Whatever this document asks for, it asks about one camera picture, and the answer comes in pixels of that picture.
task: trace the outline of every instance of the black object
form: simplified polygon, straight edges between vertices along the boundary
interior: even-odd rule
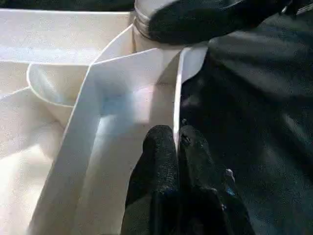
[[[2,0],[0,7],[68,11],[129,11],[134,0]]]
[[[169,127],[148,132],[130,178],[121,234],[254,235],[232,172],[214,165],[193,127],[183,127],[180,139],[177,159]]]
[[[134,168],[125,204],[122,235],[168,235],[177,228],[178,163],[168,126],[152,128]]]
[[[257,234],[313,234],[313,12],[210,41],[181,122],[235,172]]]
[[[201,132],[182,127],[179,149],[181,234],[254,235],[232,171],[214,163]]]
[[[149,37],[174,45],[208,41],[236,30],[254,28],[269,16],[281,12],[290,1],[178,0],[152,16]],[[289,9],[297,10],[298,7],[300,5],[291,4]]]

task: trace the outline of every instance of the plastic compartment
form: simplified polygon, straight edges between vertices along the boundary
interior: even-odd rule
[[[178,56],[154,48],[91,66],[30,234],[119,233],[146,133],[178,121]]]
[[[168,46],[153,42],[148,38],[142,36],[138,29],[132,24],[116,36],[102,51],[99,57],[94,61],[95,63],[106,60],[134,54],[152,48],[161,48],[164,53],[168,53],[169,58],[171,54],[178,53],[182,50],[182,46]]]
[[[89,65],[133,22],[130,12],[0,9],[0,60]]]
[[[31,220],[64,129],[29,88],[0,99],[0,113],[0,234],[20,235]]]
[[[28,63],[0,61],[0,99],[27,87],[27,67]]]
[[[52,115],[66,126],[88,66],[31,64],[27,82]]]

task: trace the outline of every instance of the white surface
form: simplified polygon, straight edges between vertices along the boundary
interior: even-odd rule
[[[0,234],[21,235],[37,204],[63,128],[29,88],[0,99]]]
[[[88,66],[31,64],[27,82],[52,115],[66,126]]]
[[[174,126],[176,74],[164,79],[178,53],[155,48],[91,66],[29,234],[119,232],[147,131]]]
[[[0,9],[0,60],[88,65],[132,21],[129,12]]]
[[[27,67],[28,63],[0,61],[0,99],[27,87]]]

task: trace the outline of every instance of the white plastic divider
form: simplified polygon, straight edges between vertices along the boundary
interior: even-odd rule
[[[203,65],[207,50],[208,50],[207,43],[200,43],[192,47],[187,47],[183,49],[180,53],[177,79],[176,79],[174,127],[173,127],[176,149],[178,149],[178,142],[179,142],[181,86],[185,81],[192,78],[200,71]]]
[[[119,232],[145,134],[174,126],[178,54],[154,48],[90,67],[29,234]]]
[[[0,9],[0,60],[89,65],[133,19],[131,12]]]
[[[24,234],[63,127],[29,88],[0,99],[0,234]]]

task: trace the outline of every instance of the white plastic tray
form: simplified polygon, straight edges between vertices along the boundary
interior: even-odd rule
[[[154,48],[90,67],[31,234],[119,234],[144,137],[165,124],[177,143],[181,83],[200,70],[206,51],[185,49],[179,62],[179,50]]]
[[[27,226],[30,235],[119,233],[145,134],[167,124],[177,142],[181,48],[142,37],[131,13],[0,16],[8,31],[0,35],[1,63],[18,67],[16,74],[6,65],[0,71],[16,78],[0,78],[1,157],[4,168],[15,167],[0,197],[22,197],[26,207],[5,204],[0,234],[20,235]],[[33,165],[38,178],[20,176],[23,165]]]
[[[26,232],[88,66],[132,22],[130,12],[0,9],[1,235]]]

